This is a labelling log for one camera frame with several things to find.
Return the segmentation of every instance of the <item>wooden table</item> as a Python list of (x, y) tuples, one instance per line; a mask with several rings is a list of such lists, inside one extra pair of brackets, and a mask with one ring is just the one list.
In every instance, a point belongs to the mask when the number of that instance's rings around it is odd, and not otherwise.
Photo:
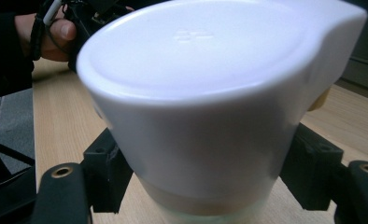
[[(92, 108), (89, 94), (66, 63), (40, 60), (34, 71), (35, 158), (37, 182), (50, 167), (82, 161), (82, 152), (106, 127)], [(327, 102), (308, 112), (302, 123), (345, 151), (344, 164), (368, 161), (368, 99), (333, 86)], [(301, 208), (277, 180), (260, 223), (333, 223), (334, 204), (327, 212)], [(94, 223), (154, 224), (163, 220), (133, 176), (118, 215), (94, 214)]]

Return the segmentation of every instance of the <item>gray fabric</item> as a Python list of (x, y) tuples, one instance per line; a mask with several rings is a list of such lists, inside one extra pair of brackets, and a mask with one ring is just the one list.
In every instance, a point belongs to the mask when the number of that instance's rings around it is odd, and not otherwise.
[[(19, 91), (0, 98), (0, 144), (34, 158), (33, 91)], [(11, 173), (28, 167), (1, 155)]]

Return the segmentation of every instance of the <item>human hand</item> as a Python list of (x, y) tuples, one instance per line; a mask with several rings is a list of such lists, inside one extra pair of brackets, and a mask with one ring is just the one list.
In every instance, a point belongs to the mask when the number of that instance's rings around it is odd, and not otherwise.
[[(15, 26), (21, 41), (21, 49), (25, 57), (30, 55), (30, 36), (35, 21), (35, 14), (20, 15), (15, 17)], [(44, 33), (41, 42), (41, 57), (56, 62), (67, 62), (69, 52), (77, 35), (73, 22), (63, 19), (63, 13), (59, 12), (56, 21), (50, 27), (51, 36)]]

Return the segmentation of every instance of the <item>white ceramic jug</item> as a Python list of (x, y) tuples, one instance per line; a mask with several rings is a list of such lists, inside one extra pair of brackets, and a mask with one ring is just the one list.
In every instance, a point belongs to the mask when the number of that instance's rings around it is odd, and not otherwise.
[(167, 221), (248, 223), (365, 19), (335, 0), (176, 0), (97, 32), (78, 74)]

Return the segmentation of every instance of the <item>embossed logo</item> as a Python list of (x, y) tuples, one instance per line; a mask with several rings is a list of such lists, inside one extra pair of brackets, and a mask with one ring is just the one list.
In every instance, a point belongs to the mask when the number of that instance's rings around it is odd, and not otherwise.
[(203, 29), (179, 29), (173, 36), (173, 38), (180, 43), (188, 43), (193, 40), (210, 39), (213, 37), (213, 33)]

